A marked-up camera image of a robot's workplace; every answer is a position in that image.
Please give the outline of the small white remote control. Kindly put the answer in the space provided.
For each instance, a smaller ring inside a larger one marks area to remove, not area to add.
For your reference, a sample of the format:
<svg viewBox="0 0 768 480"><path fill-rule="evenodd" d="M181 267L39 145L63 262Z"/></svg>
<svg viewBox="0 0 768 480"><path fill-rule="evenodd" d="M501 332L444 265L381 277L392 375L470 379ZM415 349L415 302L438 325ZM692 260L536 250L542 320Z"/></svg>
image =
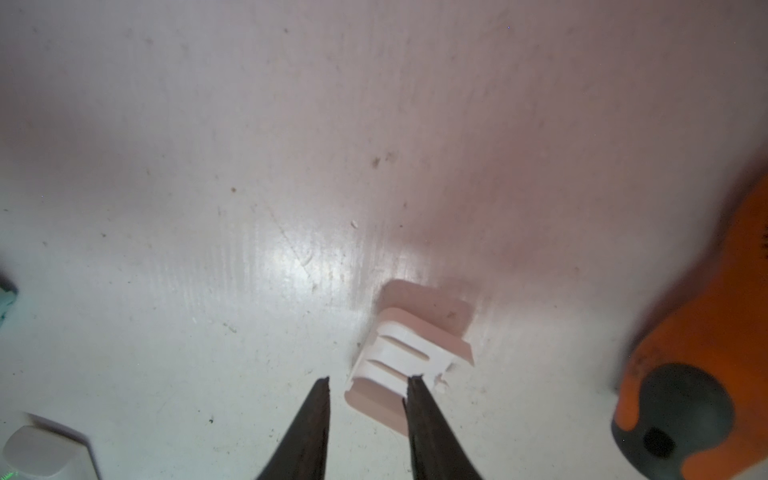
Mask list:
<svg viewBox="0 0 768 480"><path fill-rule="evenodd" d="M23 426L1 448L2 480L97 480L88 447L58 433Z"/></svg>

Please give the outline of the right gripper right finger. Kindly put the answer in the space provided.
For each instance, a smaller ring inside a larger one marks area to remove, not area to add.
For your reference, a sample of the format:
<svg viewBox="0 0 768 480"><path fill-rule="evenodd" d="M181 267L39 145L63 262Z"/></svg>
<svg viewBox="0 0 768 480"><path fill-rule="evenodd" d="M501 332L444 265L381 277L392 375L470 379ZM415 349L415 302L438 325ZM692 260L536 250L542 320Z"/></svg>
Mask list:
<svg viewBox="0 0 768 480"><path fill-rule="evenodd" d="M421 376L408 378L403 407L415 480L481 479Z"/></svg>

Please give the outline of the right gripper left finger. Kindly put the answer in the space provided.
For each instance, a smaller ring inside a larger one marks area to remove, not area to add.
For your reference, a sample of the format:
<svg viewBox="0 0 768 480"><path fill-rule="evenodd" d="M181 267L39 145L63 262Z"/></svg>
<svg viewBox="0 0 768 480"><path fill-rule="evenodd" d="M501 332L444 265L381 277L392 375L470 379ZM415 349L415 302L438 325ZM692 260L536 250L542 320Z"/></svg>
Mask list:
<svg viewBox="0 0 768 480"><path fill-rule="evenodd" d="M323 480L326 474L330 414L329 378L324 377L313 384L257 479Z"/></svg>

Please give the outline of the white battery cover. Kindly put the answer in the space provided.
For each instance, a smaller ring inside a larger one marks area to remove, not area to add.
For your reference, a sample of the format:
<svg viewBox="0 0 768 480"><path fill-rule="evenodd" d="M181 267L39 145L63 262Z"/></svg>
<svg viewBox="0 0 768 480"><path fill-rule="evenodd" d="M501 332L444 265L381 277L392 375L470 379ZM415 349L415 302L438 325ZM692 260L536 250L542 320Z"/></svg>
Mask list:
<svg viewBox="0 0 768 480"><path fill-rule="evenodd" d="M362 343L344 399L359 413L406 435L403 401L408 379L420 376L433 393L445 383L449 368L458 364L474 364L469 343L406 310L387 308Z"/></svg>

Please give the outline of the orange black screwdriver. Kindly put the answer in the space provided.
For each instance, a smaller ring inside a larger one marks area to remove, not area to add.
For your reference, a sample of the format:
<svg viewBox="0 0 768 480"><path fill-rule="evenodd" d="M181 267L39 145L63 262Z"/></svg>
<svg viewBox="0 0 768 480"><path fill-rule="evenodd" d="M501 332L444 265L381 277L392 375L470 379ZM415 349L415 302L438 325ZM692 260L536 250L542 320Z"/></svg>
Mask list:
<svg viewBox="0 0 768 480"><path fill-rule="evenodd" d="M716 275L624 370L611 431L648 479L732 479L767 458L767 181L735 212Z"/></svg>

